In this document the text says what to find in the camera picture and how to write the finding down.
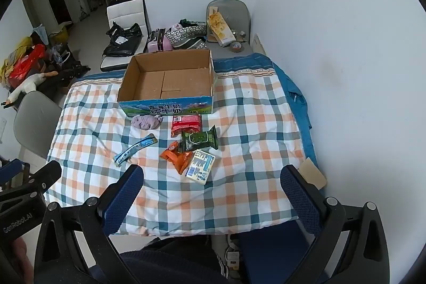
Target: purple cloth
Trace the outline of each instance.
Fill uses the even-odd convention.
[[[134,116],[132,118],[132,125],[142,130],[155,129],[163,120],[160,116]]]

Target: pink suitcase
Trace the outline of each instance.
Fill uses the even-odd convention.
[[[165,32],[165,28],[157,29],[156,31],[151,32],[151,35],[148,38],[148,52],[173,50],[172,44],[164,35]]]

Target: green package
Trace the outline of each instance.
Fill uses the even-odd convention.
[[[182,152],[195,151],[196,149],[205,147],[212,147],[214,149],[219,148],[215,125],[209,131],[201,131],[192,134],[182,132]]]

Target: blue tube package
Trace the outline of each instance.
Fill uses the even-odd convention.
[[[139,142],[135,143],[133,146],[127,148],[124,152],[114,156],[114,163],[116,163],[117,166],[120,166],[140,149],[151,146],[152,144],[157,142],[158,140],[156,139],[154,134],[149,134]]]

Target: black and white patterned fabric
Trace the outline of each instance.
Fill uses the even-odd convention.
[[[207,35],[207,25],[185,27],[174,32],[166,32],[174,49],[207,49],[204,37]]]

